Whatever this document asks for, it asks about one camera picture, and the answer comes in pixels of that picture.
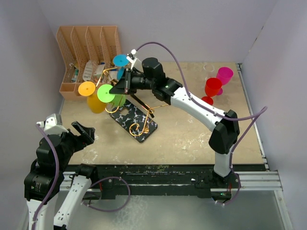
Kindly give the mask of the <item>green plastic wine glass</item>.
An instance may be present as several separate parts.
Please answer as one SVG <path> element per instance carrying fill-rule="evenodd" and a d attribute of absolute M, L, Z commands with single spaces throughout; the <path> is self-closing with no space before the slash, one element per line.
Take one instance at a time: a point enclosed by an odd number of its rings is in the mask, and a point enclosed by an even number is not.
<path fill-rule="evenodd" d="M 112 94 L 110 90 L 113 88 L 111 84 L 103 84 L 97 90 L 97 97 L 101 102 L 110 103 L 114 107 L 121 107 L 126 102 L 124 94 Z"/>

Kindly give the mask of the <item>blue plastic wine glass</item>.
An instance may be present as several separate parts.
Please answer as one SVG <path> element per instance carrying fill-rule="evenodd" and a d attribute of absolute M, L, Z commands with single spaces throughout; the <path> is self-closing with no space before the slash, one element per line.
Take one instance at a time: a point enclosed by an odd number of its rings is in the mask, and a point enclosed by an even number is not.
<path fill-rule="evenodd" d="M 118 67 L 117 80 L 120 80 L 124 74 L 125 67 L 129 64 L 127 56 L 124 54 L 117 55 L 113 58 L 113 64 Z"/>

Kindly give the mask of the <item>yellow plastic wine glass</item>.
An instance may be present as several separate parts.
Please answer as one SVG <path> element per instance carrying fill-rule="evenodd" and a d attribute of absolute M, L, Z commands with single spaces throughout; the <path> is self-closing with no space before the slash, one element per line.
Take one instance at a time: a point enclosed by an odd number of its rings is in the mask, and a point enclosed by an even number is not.
<path fill-rule="evenodd" d="M 78 87 L 78 93 L 86 97 L 89 109 L 100 114 L 105 110 L 106 104 L 98 99 L 96 85 L 91 81 L 85 81 Z"/>

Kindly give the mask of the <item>clear glass wine glass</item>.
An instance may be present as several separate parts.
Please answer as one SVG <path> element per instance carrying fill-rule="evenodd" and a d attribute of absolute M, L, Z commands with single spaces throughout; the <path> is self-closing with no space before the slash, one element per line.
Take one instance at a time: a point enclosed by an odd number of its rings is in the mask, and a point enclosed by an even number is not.
<path fill-rule="evenodd" d="M 203 68 L 205 70 L 205 80 L 214 77 L 214 65 L 207 63 Z"/>

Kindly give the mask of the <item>red plastic wine glass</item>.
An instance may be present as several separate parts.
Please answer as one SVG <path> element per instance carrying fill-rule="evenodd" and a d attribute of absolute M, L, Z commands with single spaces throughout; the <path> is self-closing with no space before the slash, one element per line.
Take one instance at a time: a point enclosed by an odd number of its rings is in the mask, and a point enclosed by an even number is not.
<path fill-rule="evenodd" d="M 205 96 L 201 99 L 209 105 L 213 105 L 213 97 L 216 96 L 222 88 L 222 82 L 218 78 L 209 78 L 205 83 Z"/>

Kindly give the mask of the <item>pink plastic wine glass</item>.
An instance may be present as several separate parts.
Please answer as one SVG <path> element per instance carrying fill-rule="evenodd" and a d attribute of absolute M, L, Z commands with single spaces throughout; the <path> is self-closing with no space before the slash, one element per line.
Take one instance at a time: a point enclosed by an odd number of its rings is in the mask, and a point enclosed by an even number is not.
<path fill-rule="evenodd" d="M 221 81 L 222 87 L 220 88 L 217 95 L 221 95 L 223 93 L 223 86 L 232 79 L 233 75 L 234 72 L 229 67 L 221 67 L 218 69 L 216 78 Z"/>

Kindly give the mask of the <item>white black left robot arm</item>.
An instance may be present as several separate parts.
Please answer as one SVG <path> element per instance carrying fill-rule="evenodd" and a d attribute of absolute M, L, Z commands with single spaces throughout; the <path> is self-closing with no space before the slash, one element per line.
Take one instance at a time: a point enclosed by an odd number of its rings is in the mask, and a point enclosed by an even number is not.
<path fill-rule="evenodd" d="M 97 167 L 80 164 L 64 202 L 58 211 L 55 210 L 64 172 L 71 157 L 95 140 L 95 128 L 84 127 L 77 121 L 72 126 L 79 135 L 73 134 L 69 129 L 61 129 L 59 134 L 47 135 L 39 124 L 36 125 L 43 137 L 36 150 L 37 158 L 32 162 L 30 172 L 24 180 L 24 197 L 31 230 L 69 229 L 87 189 L 98 184 Z"/>

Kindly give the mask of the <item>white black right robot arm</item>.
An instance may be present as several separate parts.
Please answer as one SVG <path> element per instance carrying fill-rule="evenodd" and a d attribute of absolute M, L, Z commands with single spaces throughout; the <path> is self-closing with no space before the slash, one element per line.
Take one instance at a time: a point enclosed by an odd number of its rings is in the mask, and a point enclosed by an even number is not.
<path fill-rule="evenodd" d="M 135 67 L 125 69 L 123 77 L 109 92 L 133 95 L 137 90 L 151 90 L 158 100 L 182 109 L 211 131 L 209 146 L 215 152 L 213 182 L 217 187 L 229 184 L 231 151 L 240 133 L 236 112 L 214 108 L 193 96 L 187 87 L 167 77 L 162 64 L 154 57 L 142 61 L 142 70 Z"/>

